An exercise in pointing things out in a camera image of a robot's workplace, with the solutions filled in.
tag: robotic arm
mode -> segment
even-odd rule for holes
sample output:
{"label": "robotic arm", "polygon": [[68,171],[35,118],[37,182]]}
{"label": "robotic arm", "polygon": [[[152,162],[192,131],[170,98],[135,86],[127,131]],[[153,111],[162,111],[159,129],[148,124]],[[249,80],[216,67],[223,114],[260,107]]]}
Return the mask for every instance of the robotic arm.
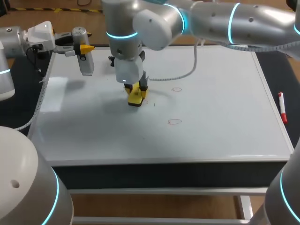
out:
{"label": "robotic arm", "polygon": [[27,57],[30,49],[36,56],[52,50],[67,57],[77,55],[82,75],[93,74],[94,62],[90,51],[94,47],[89,45],[88,33],[83,27],[62,34],[55,34],[49,21],[31,27],[28,31],[18,26],[0,28],[0,101],[15,94],[7,59]]}
{"label": "robotic arm", "polygon": [[141,42],[159,51],[186,34],[227,46],[267,47],[300,60],[300,22],[296,20],[300,13],[240,3],[154,2],[162,5],[142,0],[103,0],[107,35],[120,83],[133,85],[145,74],[138,57]]}

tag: yellow object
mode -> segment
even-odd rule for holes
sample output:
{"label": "yellow object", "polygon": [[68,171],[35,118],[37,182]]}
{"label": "yellow object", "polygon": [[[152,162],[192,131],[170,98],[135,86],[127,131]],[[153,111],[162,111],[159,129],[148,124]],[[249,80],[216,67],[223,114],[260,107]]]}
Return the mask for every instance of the yellow object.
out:
{"label": "yellow object", "polygon": [[147,90],[142,90],[142,91],[141,91],[141,94],[142,94],[142,97],[143,97],[143,98],[146,98],[147,95],[148,95],[148,89],[147,89]]}
{"label": "yellow object", "polygon": [[127,94],[130,94],[130,88],[125,88],[125,91],[127,92]]}
{"label": "yellow object", "polygon": [[58,12],[60,12],[60,11],[62,11],[62,9],[61,8],[57,8],[57,9],[55,9],[55,13],[58,13]]}
{"label": "yellow object", "polygon": [[142,97],[139,82],[133,85],[128,97],[128,105],[141,106],[144,98]]}
{"label": "yellow object", "polygon": [[95,47],[91,45],[80,45],[80,54],[85,55],[94,49]]}

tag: white table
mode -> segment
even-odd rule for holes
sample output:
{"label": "white table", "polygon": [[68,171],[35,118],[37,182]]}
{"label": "white table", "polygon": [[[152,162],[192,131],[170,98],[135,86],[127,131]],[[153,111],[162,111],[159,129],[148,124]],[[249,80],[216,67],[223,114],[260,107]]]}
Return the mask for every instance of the white table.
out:
{"label": "white table", "polygon": [[[191,46],[146,51],[150,77],[175,77],[193,65]],[[254,53],[219,46],[198,49],[198,67],[188,78],[150,82],[146,104],[127,105],[107,59],[93,52],[93,76],[82,76],[75,57],[53,54],[41,111],[29,137],[52,166],[183,162],[285,162],[293,152],[285,127]],[[170,125],[173,120],[179,124]],[[72,193],[258,195],[265,188],[99,189]],[[242,197],[249,204],[249,198]],[[244,211],[250,219],[251,210]],[[243,221],[131,219],[123,223],[238,224]],[[111,218],[75,218],[75,223],[120,223]]]}

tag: white robotic arm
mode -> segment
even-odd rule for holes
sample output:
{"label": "white robotic arm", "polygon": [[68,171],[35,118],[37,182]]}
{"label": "white robotic arm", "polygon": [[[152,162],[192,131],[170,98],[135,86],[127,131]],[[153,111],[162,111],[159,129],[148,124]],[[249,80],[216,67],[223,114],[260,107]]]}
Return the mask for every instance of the white robotic arm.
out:
{"label": "white robotic arm", "polygon": [[[64,40],[71,42],[72,46],[61,46]],[[31,27],[28,31],[17,26],[0,28],[0,101],[15,94],[7,59],[28,57],[29,50],[34,52],[35,57],[49,51],[67,57],[77,55],[82,75],[92,75],[94,62],[90,51],[93,49],[94,47],[89,45],[88,33],[83,27],[76,27],[72,32],[63,34],[55,34],[49,21]]]}

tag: cable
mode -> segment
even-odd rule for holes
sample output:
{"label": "cable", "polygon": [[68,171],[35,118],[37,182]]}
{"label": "cable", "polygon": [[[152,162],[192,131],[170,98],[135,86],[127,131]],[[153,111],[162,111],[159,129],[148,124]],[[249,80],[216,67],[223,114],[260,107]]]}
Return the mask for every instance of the cable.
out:
{"label": "cable", "polygon": [[77,0],[77,5],[78,5],[78,6],[88,6],[88,5],[90,5],[91,3],[92,3],[92,0],[90,0],[89,3],[87,3],[87,4],[85,4],[85,5],[81,5],[81,4],[79,4],[79,0]]}
{"label": "cable", "polygon": [[294,42],[290,42],[290,43],[287,43],[284,45],[277,45],[277,46],[273,46],[273,47],[262,47],[262,48],[260,48],[260,47],[239,47],[239,46],[228,45],[228,44],[224,44],[224,43],[220,43],[220,42],[217,42],[217,44],[221,45],[223,47],[226,47],[226,48],[233,49],[233,50],[262,53],[262,52],[281,51],[281,50],[293,48],[293,47],[299,46],[300,41],[294,41]]}
{"label": "cable", "polygon": [[[32,53],[33,53],[33,55],[34,55],[34,62],[31,61],[31,59],[30,59],[29,56],[28,56],[28,51],[29,51],[29,49],[32,50]],[[42,70],[41,70],[40,68],[37,67],[37,49],[35,49],[33,46],[30,46],[29,48],[27,48],[27,50],[26,50],[26,58],[27,58],[27,60],[33,65],[35,71],[37,71],[41,76],[43,76],[43,75],[42,75]]]}
{"label": "cable", "polygon": [[37,103],[37,107],[36,107],[36,109],[35,109],[35,111],[33,113],[33,116],[31,117],[31,119],[25,125],[23,125],[21,127],[18,127],[18,128],[15,128],[15,130],[23,130],[23,129],[25,129],[26,127],[28,127],[34,121],[34,119],[38,115],[39,110],[41,109],[41,106],[42,106],[42,102],[44,100],[45,93],[46,93],[47,83],[44,81],[43,85],[44,85],[44,87],[43,87],[42,92],[41,92],[41,98],[40,98],[39,102]]}
{"label": "cable", "polygon": [[[194,8],[194,6],[197,3],[199,3],[199,2],[198,1],[194,2],[191,5],[190,9],[189,9],[189,15],[188,15],[189,16],[189,21],[191,21],[191,11],[192,11],[192,9]],[[190,26],[190,33],[194,36],[191,27],[192,26]],[[187,74],[184,74],[182,76],[173,77],[173,78],[150,78],[149,80],[151,80],[151,81],[174,81],[174,80],[179,80],[179,79],[182,79],[182,78],[185,78],[185,77],[191,75],[196,70],[196,68],[197,68],[197,61],[198,61],[197,60],[197,46],[198,46],[200,40],[201,39],[197,39],[196,42],[195,42],[195,44],[194,44],[194,65],[193,65],[193,68],[192,68],[192,70],[190,72],[188,72]],[[204,43],[205,43],[205,39],[202,39],[201,40],[201,47],[204,46]]]}
{"label": "cable", "polygon": [[[151,80],[151,81],[174,81],[174,80],[179,80],[179,79],[182,79],[182,78],[185,78],[185,77],[191,75],[197,68],[197,46],[198,46],[199,42],[200,42],[200,39],[198,39],[194,44],[194,65],[190,72],[188,72],[187,74],[184,74],[182,76],[177,76],[177,77],[173,77],[173,78],[150,78],[149,80]],[[204,42],[205,42],[205,40],[203,39],[201,41],[201,47],[204,46]]]}

